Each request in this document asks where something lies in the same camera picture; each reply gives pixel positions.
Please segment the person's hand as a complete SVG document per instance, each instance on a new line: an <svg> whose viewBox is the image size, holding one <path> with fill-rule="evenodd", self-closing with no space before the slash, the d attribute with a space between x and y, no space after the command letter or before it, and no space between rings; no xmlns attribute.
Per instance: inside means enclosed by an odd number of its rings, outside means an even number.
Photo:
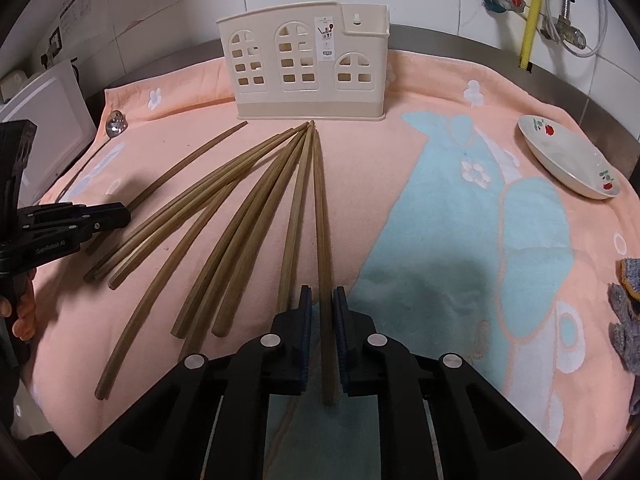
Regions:
<svg viewBox="0 0 640 480"><path fill-rule="evenodd" d="M13 335L21 341L29 341L35 336L37 329L37 315L36 315L36 298L34 292L34 280L37 274L36 269L32 269L27 273L26 290L24 295L21 296L20 301L17 303L17 307L11 306L9 300L1 298L1 316L2 318L9 318L13 311L17 312L17 319L12 325Z"/></svg>

